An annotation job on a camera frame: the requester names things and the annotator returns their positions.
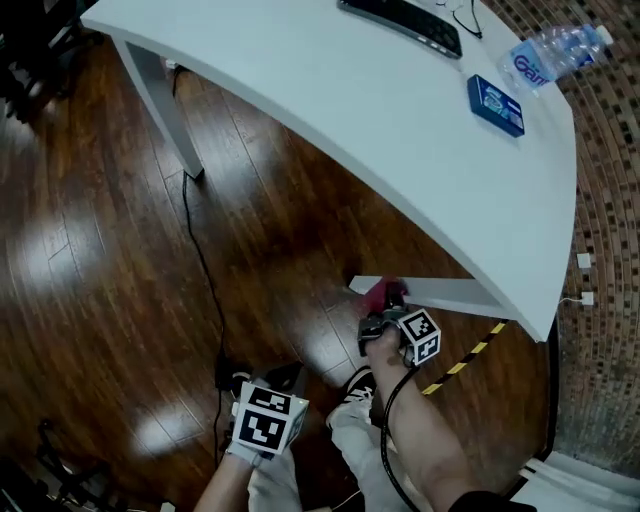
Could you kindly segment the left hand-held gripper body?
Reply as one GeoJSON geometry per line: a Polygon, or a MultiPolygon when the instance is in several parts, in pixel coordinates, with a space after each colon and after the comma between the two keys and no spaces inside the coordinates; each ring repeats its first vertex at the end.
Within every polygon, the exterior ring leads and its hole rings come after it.
{"type": "Polygon", "coordinates": [[[306,383],[307,370],[300,362],[254,373],[233,368],[228,378],[233,403],[225,452],[254,467],[284,454],[305,422],[306,383]]]}

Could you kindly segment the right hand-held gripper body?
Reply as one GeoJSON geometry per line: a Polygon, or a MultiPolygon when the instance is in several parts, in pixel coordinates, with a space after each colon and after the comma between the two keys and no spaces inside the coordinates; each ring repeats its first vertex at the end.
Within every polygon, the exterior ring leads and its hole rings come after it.
{"type": "Polygon", "coordinates": [[[440,352],[441,330],[428,312],[424,308],[409,312],[396,307],[371,312],[359,321],[357,342],[362,356],[366,344],[381,337],[390,326],[400,330],[399,351],[406,366],[419,367],[440,352]]]}

